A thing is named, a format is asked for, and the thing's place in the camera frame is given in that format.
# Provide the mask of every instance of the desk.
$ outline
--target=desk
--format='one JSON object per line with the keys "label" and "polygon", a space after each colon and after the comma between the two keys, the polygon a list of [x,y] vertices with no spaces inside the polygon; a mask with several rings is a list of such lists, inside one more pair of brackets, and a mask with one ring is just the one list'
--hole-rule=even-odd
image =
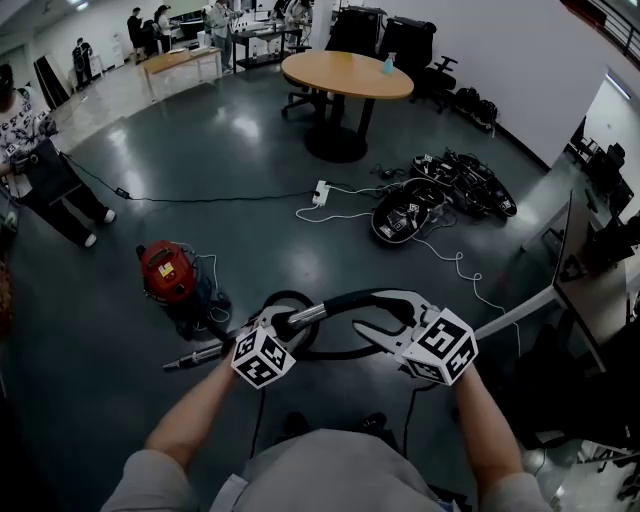
{"label": "desk", "polygon": [[580,253],[587,241],[589,224],[593,224],[591,211],[573,197],[569,199],[565,208],[560,210],[564,211],[568,212],[567,224],[552,283],[531,299],[478,329],[475,332],[476,339],[485,338],[556,300],[572,311],[600,369],[606,371],[598,348],[611,340],[627,323],[626,267],[635,267],[640,257],[636,255],[627,258],[599,275],[587,274],[573,281],[561,281],[559,276],[567,259],[570,256],[581,258]]}
{"label": "desk", "polygon": [[[235,32],[231,34],[231,41],[233,42],[233,72],[236,72],[236,65],[239,64],[244,69],[258,68],[260,66],[266,66],[273,64],[274,62],[282,62],[282,60],[288,55],[284,51],[284,37],[287,34],[293,34],[297,37],[297,43],[300,44],[300,38],[302,37],[302,29],[296,26],[280,25],[275,29],[268,31],[255,31],[245,30],[244,32]],[[257,37],[258,39],[264,37],[269,39],[275,39],[280,36],[280,56],[277,55],[260,55],[255,59],[249,58],[249,46],[251,46],[251,38]],[[244,46],[244,59],[237,60],[236,58],[236,44]]]}
{"label": "desk", "polygon": [[[326,97],[334,93],[331,120],[325,122],[324,105],[316,107],[316,124],[305,137],[309,152],[329,162],[355,162],[367,153],[366,135],[376,99],[395,100],[409,96],[413,82],[402,71],[382,72],[382,61],[346,52],[305,52],[282,63],[282,72],[292,80],[317,89]],[[357,132],[340,126],[345,96],[366,98]]]}
{"label": "desk", "polygon": [[209,57],[211,55],[215,55],[216,57],[216,71],[218,73],[218,77],[221,77],[222,65],[220,61],[219,48],[208,48],[206,50],[196,50],[196,51],[185,50],[183,52],[178,52],[178,53],[165,53],[164,55],[157,55],[156,57],[152,57],[151,59],[145,60],[142,63],[142,69],[144,69],[144,74],[145,74],[145,77],[147,78],[147,86],[149,87],[149,92],[151,93],[151,97],[153,98],[153,101],[155,101],[156,98],[153,92],[153,87],[151,86],[150,75],[157,75],[158,73],[162,73],[167,69],[175,68],[177,66],[181,66],[182,64],[187,64],[188,62],[196,61],[196,64],[198,66],[198,80],[202,81],[202,69],[200,68],[200,59],[203,57]]}

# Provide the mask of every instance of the patterned shirt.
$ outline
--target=patterned shirt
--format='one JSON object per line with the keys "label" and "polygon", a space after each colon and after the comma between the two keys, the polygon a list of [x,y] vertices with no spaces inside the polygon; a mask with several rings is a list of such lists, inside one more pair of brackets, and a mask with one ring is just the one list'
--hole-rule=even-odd
{"label": "patterned shirt", "polygon": [[[49,107],[31,87],[15,91],[11,108],[0,112],[0,163],[10,162],[17,152],[31,152],[46,140],[38,127],[48,113]],[[24,197],[31,192],[31,184],[25,175],[10,173],[6,178],[13,197]]]}

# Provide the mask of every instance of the hand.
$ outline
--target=hand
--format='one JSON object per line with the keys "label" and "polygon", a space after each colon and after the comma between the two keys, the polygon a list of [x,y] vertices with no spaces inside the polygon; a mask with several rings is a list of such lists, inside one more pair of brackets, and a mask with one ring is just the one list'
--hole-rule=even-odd
{"label": "hand", "polygon": [[41,122],[40,126],[38,126],[38,132],[40,135],[44,135],[45,137],[51,137],[58,133],[58,127],[56,125],[55,119],[53,119],[50,115],[45,117]]}

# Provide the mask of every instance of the person standing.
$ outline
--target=person standing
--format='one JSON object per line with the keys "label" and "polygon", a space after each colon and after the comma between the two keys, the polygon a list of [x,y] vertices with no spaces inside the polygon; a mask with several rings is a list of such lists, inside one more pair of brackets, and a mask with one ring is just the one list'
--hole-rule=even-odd
{"label": "person standing", "polygon": [[[308,14],[307,21],[304,20],[305,14]],[[313,20],[313,8],[310,0],[291,0],[284,13],[284,21],[287,25],[309,25]],[[289,44],[296,42],[296,36],[289,34]]]}
{"label": "person standing", "polygon": [[[72,242],[91,247],[96,242],[96,235],[67,210],[61,199],[52,204],[44,200],[24,174],[34,150],[47,143],[55,133],[55,122],[41,96],[31,87],[15,89],[11,66],[1,65],[0,176],[4,177],[9,192],[20,204],[31,208]],[[66,160],[58,156],[61,165],[71,170]],[[66,199],[98,224],[110,224],[116,217],[115,212],[98,201],[82,182],[67,194]]]}
{"label": "person standing", "polygon": [[211,9],[212,20],[212,32],[213,42],[220,48],[222,53],[222,70],[223,74],[228,75],[232,73],[229,67],[229,59],[231,58],[231,51],[233,42],[231,41],[231,31],[229,30],[229,24],[235,18],[242,16],[242,12],[234,12],[229,9],[229,0],[216,0],[215,5]]}
{"label": "person standing", "polygon": [[140,7],[133,9],[133,14],[127,20],[127,28],[129,29],[129,39],[133,45],[133,52],[136,54],[136,65],[145,59],[144,54],[144,37],[142,36],[142,18],[140,16]]}
{"label": "person standing", "polygon": [[73,57],[73,67],[76,70],[76,78],[78,80],[78,87],[84,87],[89,85],[93,76],[91,76],[91,55],[93,49],[89,43],[85,43],[81,37],[76,41],[76,47],[73,49],[71,56]]}
{"label": "person standing", "polygon": [[171,50],[171,24],[167,18],[167,11],[171,9],[169,5],[161,5],[158,7],[154,16],[154,21],[160,27],[160,43],[162,44],[162,53]]}

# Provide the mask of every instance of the white wall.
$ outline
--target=white wall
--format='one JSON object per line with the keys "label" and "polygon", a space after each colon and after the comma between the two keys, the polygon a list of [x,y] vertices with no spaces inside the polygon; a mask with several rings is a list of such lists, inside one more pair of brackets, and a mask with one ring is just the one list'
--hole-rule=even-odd
{"label": "white wall", "polygon": [[584,134],[605,151],[616,142],[625,150],[620,172],[635,194],[620,215],[626,221],[640,210],[640,111],[605,80],[587,112]]}
{"label": "white wall", "polygon": [[153,13],[160,5],[161,0],[105,0],[90,3],[84,11],[75,12],[36,34],[38,57],[51,54],[66,76],[73,68],[71,52],[76,46],[76,40],[83,37],[92,46],[94,53],[100,54],[104,67],[108,68],[114,64],[111,56],[114,34],[120,35],[125,57],[133,52],[127,30],[127,19],[131,16],[133,7],[140,7],[140,15],[147,20],[153,18]]}
{"label": "white wall", "polygon": [[36,76],[36,71],[33,67],[33,63],[37,58],[37,52],[35,50],[35,44],[33,41],[33,34],[31,34],[30,32],[20,32],[0,37],[0,54],[11,54],[18,48],[22,48],[22,52],[25,58],[26,74],[28,75],[28,79],[25,80],[25,83],[31,82],[31,85],[37,91],[40,91],[40,83],[38,82],[38,77]]}
{"label": "white wall", "polygon": [[0,64],[9,64],[13,70],[13,81],[16,87],[23,87],[31,81],[29,63],[24,46],[18,46],[13,50],[0,55]]}
{"label": "white wall", "polygon": [[499,123],[551,166],[575,132],[606,73],[604,38],[558,0],[366,0],[431,21],[434,61],[459,61],[460,86],[500,110]]}

